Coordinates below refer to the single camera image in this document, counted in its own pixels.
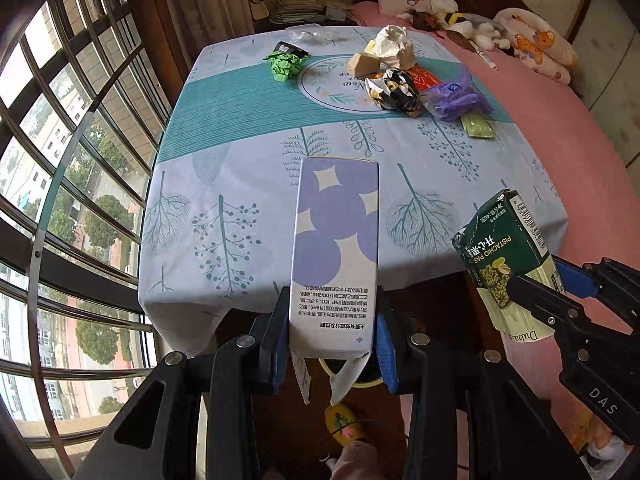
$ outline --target curtain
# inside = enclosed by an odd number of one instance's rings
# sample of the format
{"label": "curtain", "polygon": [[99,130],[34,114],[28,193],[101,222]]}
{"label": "curtain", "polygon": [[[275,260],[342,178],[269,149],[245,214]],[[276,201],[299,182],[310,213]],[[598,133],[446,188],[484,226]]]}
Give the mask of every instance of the curtain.
{"label": "curtain", "polygon": [[254,33],[249,0],[166,0],[189,69],[212,43]]}

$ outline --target light blue tablecloth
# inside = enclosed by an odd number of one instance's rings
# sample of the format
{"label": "light blue tablecloth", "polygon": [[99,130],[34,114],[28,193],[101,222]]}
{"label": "light blue tablecloth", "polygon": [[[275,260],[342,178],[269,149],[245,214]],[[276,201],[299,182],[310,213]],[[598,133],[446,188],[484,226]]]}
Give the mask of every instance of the light blue tablecloth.
{"label": "light blue tablecloth", "polygon": [[[564,207],[519,128],[495,98],[498,140],[460,123],[379,110],[345,62],[376,28],[335,27],[299,43],[311,58],[277,82],[262,62],[284,31],[205,48],[180,94],[148,197],[140,303],[174,349],[193,354],[231,307],[268,312],[290,282],[300,160],[333,155],[380,165],[379,283],[401,288],[456,272],[450,238],[503,187],[517,189],[552,251]],[[442,80],[463,65],[411,32],[418,62]]]}

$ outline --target purple plastic bag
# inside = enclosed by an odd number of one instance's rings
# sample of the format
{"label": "purple plastic bag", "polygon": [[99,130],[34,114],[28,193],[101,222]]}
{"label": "purple plastic bag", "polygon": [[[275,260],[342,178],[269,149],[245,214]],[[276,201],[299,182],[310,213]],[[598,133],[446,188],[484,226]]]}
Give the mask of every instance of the purple plastic bag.
{"label": "purple plastic bag", "polygon": [[476,105],[483,114],[494,111],[474,84],[466,67],[463,67],[462,75],[458,79],[432,86],[424,92],[424,96],[427,110],[441,121],[455,121]]}

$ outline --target bolt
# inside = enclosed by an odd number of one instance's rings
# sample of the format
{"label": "bolt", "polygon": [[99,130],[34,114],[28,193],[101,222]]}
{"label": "bolt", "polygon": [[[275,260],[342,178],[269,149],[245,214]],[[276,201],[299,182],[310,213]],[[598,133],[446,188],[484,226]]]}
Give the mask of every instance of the bolt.
{"label": "bolt", "polygon": [[241,335],[238,339],[236,339],[236,344],[240,348],[249,348],[253,346],[255,343],[255,337],[250,334]]}
{"label": "bolt", "polygon": [[497,350],[485,350],[482,355],[484,360],[489,363],[499,363],[502,360],[502,356]]}
{"label": "bolt", "polygon": [[411,342],[416,346],[425,346],[431,342],[431,339],[422,332],[416,332],[411,336]]}
{"label": "bolt", "polygon": [[164,362],[169,366],[177,365],[182,361],[182,354],[180,352],[171,352],[164,356]]}

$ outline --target stack of papers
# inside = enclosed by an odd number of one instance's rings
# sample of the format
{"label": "stack of papers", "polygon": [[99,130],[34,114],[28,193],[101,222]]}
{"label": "stack of papers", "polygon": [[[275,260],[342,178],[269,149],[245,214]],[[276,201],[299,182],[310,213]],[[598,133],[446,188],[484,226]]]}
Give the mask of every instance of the stack of papers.
{"label": "stack of papers", "polygon": [[271,23],[322,23],[326,7],[316,0],[275,0],[271,7]]}

